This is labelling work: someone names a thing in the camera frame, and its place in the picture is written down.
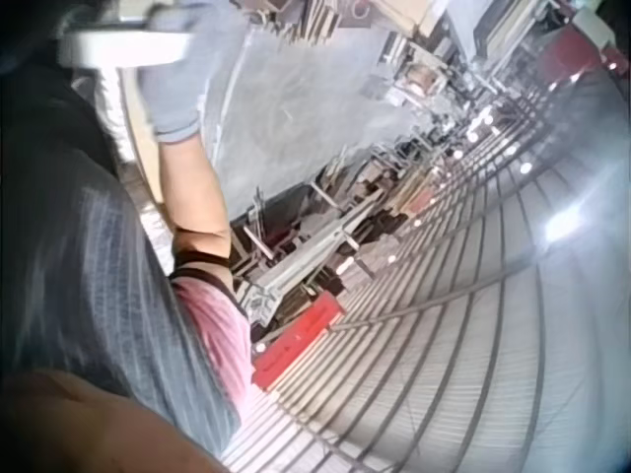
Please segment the ceiling light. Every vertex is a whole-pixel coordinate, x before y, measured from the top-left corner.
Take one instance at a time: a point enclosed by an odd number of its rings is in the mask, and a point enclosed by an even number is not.
[[[480,111],[480,118],[484,118],[488,116],[489,113],[491,113],[492,109],[493,109],[492,105],[486,105],[484,108],[482,108],[482,111]]]
[[[473,131],[481,124],[482,124],[482,118],[480,118],[479,116],[476,116],[475,118],[471,120],[471,124],[469,125],[469,131]]]
[[[550,219],[545,226],[545,237],[553,242],[566,237],[581,225],[581,216],[578,207],[559,212]]]
[[[335,270],[335,274],[337,274],[338,276],[341,276],[342,274],[344,274],[344,272],[351,267],[351,265],[355,262],[355,258],[352,256],[349,256],[348,258],[346,258],[344,260],[344,262],[342,264],[340,264],[337,269]]]
[[[522,174],[528,174],[530,172],[530,170],[532,169],[532,164],[531,163],[523,163],[520,166],[520,172]]]

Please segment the gray work glove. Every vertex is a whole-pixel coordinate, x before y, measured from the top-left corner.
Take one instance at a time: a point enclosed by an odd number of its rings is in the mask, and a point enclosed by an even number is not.
[[[217,10],[207,3],[190,3],[159,7],[148,19],[148,29],[152,31],[192,33],[186,57],[138,71],[140,94],[149,120],[156,139],[163,143],[182,141],[199,131],[197,104],[214,69]]]

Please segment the metal rod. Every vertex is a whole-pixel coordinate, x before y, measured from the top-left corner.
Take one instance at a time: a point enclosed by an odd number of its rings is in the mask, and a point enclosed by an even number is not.
[[[326,203],[328,203],[328,205],[330,205],[331,207],[333,207],[335,210],[338,211],[342,211],[342,209],[339,207],[339,205],[337,205],[337,203],[332,199],[332,197],[330,195],[328,195],[326,192],[324,192],[319,185],[317,185],[315,182],[310,182],[309,185],[312,187],[312,189],[317,192],[319,194],[319,196],[324,199],[326,201]]]
[[[260,249],[263,252],[263,254],[265,255],[267,259],[269,260],[274,259],[274,252],[269,248],[269,246],[267,246],[260,239],[258,239],[258,237],[252,232],[252,230],[250,230],[245,225],[244,225],[244,232],[249,237],[249,239],[251,239],[252,243],[254,243],[258,247],[258,249]]]

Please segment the sleeve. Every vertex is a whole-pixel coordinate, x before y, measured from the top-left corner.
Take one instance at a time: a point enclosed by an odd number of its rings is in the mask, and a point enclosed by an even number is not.
[[[244,311],[228,288],[205,271],[179,268],[171,280],[198,328],[215,373],[243,419],[252,376],[249,322]]]

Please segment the red panel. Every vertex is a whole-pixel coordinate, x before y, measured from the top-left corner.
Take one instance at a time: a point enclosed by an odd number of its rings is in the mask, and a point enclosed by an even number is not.
[[[564,27],[544,49],[538,64],[546,84],[602,67],[600,53],[592,42],[572,25]]]
[[[266,390],[301,356],[326,325],[343,311],[333,294],[322,293],[311,307],[254,361],[252,382]]]

